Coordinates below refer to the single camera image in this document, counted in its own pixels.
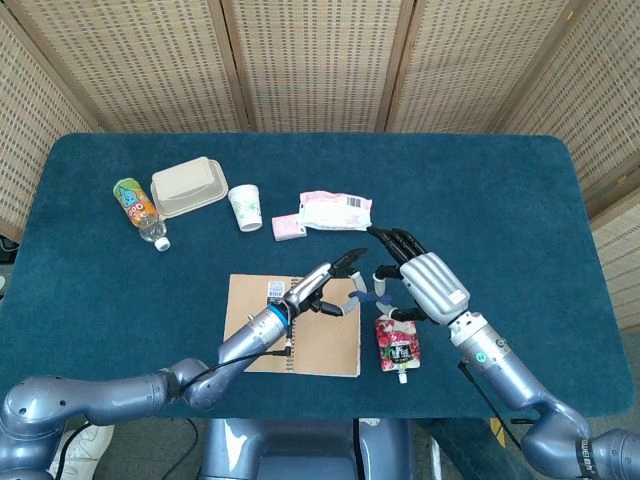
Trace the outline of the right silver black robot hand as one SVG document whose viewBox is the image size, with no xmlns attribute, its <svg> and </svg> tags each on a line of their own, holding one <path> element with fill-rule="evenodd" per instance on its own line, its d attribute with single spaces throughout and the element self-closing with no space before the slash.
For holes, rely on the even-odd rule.
<svg viewBox="0 0 640 480">
<path fill-rule="evenodd" d="M 373 273 L 376 306 L 384 315 L 400 322 L 429 320 L 448 325 L 468 310 L 469 291 L 446 263 L 411 233 L 374 226 L 368 227 L 367 232 L 396 261 L 394 265 L 379 266 Z M 415 302 L 413 308 L 401 309 L 391 304 L 386 292 L 389 279 L 402 282 Z"/>
</svg>

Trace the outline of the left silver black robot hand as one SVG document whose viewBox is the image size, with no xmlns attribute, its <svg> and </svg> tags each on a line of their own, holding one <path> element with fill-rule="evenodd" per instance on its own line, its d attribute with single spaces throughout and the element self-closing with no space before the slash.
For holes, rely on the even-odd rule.
<svg viewBox="0 0 640 480">
<path fill-rule="evenodd" d="M 349 250 L 333 263 L 323 263 L 316 267 L 297 282 L 282 297 L 288 319 L 292 321 L 307 310 L 334 317 L 346 316 L 353 311 L 360 303 L 357 293 L 367 293 L 361 273 L 353 264 L 366 252 L 366 248 Z M 349 279 L 355 286 L 352 296 L 343 305 L 334 305 L 322 300 L 323 288 L 332 279 Z"/>
</svg>

